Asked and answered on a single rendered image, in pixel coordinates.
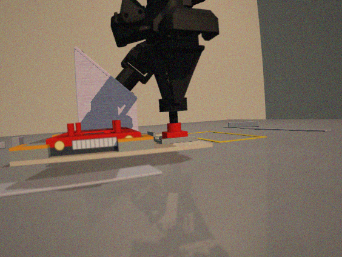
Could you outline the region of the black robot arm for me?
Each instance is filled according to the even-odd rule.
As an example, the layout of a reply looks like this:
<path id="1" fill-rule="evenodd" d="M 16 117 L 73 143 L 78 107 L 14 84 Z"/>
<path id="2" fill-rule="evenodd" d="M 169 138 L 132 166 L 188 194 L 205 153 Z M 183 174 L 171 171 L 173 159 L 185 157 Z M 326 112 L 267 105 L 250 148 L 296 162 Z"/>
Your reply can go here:
<path id="1" fill-rule="evenodd" d="M 158 24 L 162 19 L 159 3 L 155 3 L 155 0 L 151 8 L 145 8 L 137 0 L 122 0 L 120 13 L 114 12 L 114 16 L 111 17 L 111 29 L 117 47 L 142 41 L 151 31 L 158 33 Z M 145 45 L 155 43 L 143 41 L 132 48 L 121 62 L 124 69 L 116 77 L 130 92 L 139 81 L 145 85 L 153 75 L 147 67 L 138 67 L 137 56 Z"/>

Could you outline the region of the black tyre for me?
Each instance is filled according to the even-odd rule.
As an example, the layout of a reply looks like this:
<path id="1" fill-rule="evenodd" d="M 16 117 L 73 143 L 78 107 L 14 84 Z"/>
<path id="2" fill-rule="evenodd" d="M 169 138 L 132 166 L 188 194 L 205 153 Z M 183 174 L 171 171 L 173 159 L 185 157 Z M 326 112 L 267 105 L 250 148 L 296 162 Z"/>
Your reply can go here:
<path id="1" fill-rule="evenodd" d="M 173 98 L 159 99 L 159 112 L 173 112 L 173 111 L 186 111 L 187 98 L 184 97 L 183 102 L 175 104 Z"/>

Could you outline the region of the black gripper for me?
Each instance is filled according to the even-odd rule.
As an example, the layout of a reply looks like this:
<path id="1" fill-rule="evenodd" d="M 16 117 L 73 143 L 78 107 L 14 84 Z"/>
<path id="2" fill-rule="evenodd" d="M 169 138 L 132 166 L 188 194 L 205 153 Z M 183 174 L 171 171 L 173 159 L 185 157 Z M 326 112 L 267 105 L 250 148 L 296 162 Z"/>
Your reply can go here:
<path id="1" fill-rule="evenodd" d="M 199 35 L 205 41 L 219 35 L 218 18 L 211 10 L 190 8 L 191 0 L 155 0 L 159 3 L 162 20 L 158 33 L 146 38 L 137 56 L 138 67 L 153 72 L 163 98 L 183 102 L 194 69 L 205 49 L 199 45 Z"/>

